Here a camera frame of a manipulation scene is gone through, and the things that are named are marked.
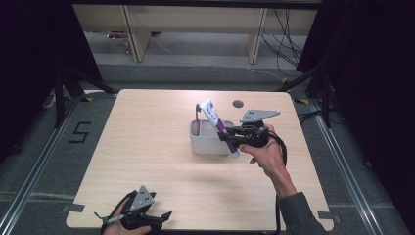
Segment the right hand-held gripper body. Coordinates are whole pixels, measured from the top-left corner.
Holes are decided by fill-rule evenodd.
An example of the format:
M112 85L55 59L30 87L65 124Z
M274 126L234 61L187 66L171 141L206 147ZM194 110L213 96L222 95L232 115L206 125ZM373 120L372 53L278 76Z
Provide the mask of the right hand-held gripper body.
M240 119L242 125L236 127L236 145L265 146L268 143L269 133L263 121L279 114L279 111L248 110Z

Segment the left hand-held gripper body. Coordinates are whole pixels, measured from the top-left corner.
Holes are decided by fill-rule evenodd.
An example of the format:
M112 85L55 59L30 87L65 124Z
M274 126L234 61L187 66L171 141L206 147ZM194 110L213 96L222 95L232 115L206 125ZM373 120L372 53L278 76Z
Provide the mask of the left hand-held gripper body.
M123 215L122 226L125 229L150 226L152 221L146 212L154 202L154 197L155 195L150 193L144 185L139 190L133 191L121 211Z

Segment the grey plastic organiser container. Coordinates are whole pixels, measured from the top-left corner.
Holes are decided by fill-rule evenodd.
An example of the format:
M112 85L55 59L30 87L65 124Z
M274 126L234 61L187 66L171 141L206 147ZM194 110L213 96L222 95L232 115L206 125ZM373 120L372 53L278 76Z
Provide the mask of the grey plastic organiser container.
M196 155L218 155L226 156L229 154L225 142L219 140L216 130L208 120L201 120L200 135L196 134L196 123L193 120L189 127L189 136L192 152Z

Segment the white and purple toothpaste tube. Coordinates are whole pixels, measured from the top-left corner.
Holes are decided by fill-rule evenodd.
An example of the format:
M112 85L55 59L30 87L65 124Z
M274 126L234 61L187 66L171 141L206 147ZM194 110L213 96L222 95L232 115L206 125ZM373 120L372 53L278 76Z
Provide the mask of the white and purple toothpaste tube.
M200 108L206 115L209 123L211 126L216 130L219 136L219 140L226 143L226 146L228 148L229 154L233 158L238 158L240 156L239 151L236 147L233 146L231 141L227 138L228 131L224 125L224 122L219 117L219 114L217 110L215 109L215 106L210 98L205 99L201 104Z

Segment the pink and grey toothbrush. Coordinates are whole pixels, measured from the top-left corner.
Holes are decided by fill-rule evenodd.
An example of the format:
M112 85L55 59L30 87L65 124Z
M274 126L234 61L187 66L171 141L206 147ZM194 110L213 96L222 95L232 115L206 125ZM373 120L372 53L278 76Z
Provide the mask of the pink and grey toothbrush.
M196 123L196 134L197 136L200 135L200 128L201 128L201 121L199 119L199 113L202 111L200 104L196 104L195 107L195 123Z

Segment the person's left hand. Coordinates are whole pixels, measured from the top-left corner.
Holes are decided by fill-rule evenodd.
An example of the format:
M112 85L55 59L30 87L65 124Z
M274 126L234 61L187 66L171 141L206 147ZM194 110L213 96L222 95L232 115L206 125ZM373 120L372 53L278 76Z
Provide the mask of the person's left hand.
M125 229L119 221L108 225L102 235L147 235L152 228L150 226L142 226L134 230Z

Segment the person's right hand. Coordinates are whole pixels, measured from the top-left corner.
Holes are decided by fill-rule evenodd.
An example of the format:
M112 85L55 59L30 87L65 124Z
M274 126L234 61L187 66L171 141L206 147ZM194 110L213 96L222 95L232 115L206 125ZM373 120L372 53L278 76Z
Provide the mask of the person's right hand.
M256 148L248 144L242 144L240 151L251 155L250 164L257 164L261 167L265 175L273 182L280 179L281 174L286 170L281 146L272 137L268 138L268 143L264 147Z

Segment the black metal stand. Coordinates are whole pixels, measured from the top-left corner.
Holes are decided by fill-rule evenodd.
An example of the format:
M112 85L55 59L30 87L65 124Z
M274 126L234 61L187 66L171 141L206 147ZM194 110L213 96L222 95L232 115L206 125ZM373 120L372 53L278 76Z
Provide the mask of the black metal stand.
M307 97L322 98L322 119L327 128L331 127L330 123L330 76L329 69L322 63L319 63L313 69L300 75L291 82L284 84L282 87L275 89L275 92L286 92L309 79L305 94Z
M100 74L97 77L88 75L87 73L76 70L70 67L60 66L57 68L54 76L54 91L55 91L55 104L56 104L56 124L55 127L59 127L66 116L66 110L64 105L64 90L67 90L71 98L80 98L85 92L81 85L80 80L84 80L87 83L103 90L109 94L117 94L118 90L111 88L104 83Z

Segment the dark curtain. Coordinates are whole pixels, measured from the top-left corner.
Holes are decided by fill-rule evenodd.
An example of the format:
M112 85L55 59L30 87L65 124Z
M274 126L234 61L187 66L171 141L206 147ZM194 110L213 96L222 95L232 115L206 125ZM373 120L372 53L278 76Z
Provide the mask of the dark curtain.
M0 164L22 139L54 77L101 78L70 0L0 0Z
M321 0L299 71L326 53L341 111L415 233L415 0Z

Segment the small red and white item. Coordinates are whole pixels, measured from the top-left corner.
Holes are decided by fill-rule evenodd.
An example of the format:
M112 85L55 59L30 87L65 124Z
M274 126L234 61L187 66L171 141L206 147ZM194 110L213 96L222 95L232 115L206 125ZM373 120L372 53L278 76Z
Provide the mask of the small red and white item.
M124 31L110 31L107 34L107 37L110 38L111 40L121 39L122 43L123 43L124 52L126 54L130 53L130 45L129 45L128 35L127 35L126 32L124 32Z

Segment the metal floor rail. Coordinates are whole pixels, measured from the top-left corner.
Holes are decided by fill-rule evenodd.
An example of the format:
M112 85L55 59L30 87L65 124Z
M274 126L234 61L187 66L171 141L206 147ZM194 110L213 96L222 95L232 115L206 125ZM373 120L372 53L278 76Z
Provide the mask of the metal floor rail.
M78 106L81 98L71 98L68 106L65 109L64 117L60 124L55 127L52 131L51 136L49 137L45 147L42 149L42 152L38 156L35 164L31 168L28 176L26 177L23 186L18 191L14 200L6 210L0 221L0 235L10 235L15 224L17 223L20 215L23 212L23 209L32 193L34 187L36 186L39 178L41 177L46 165L49 163L53 152L59 144L59 141L67 128L69 118L72 116L75 108Z
M321 115L316 117L316 121L334 158L334 161L337 164L337 167L353 200L353 203L362 219L364 226L366 227L366 230L368 231L368 234L384 235L384 231L381 228L374 211L369 205L368 200L364 196L355 176L353 175L348 163L346 162L345 155L341 150L340 145L333 134L333 131L330 127L327 126Z

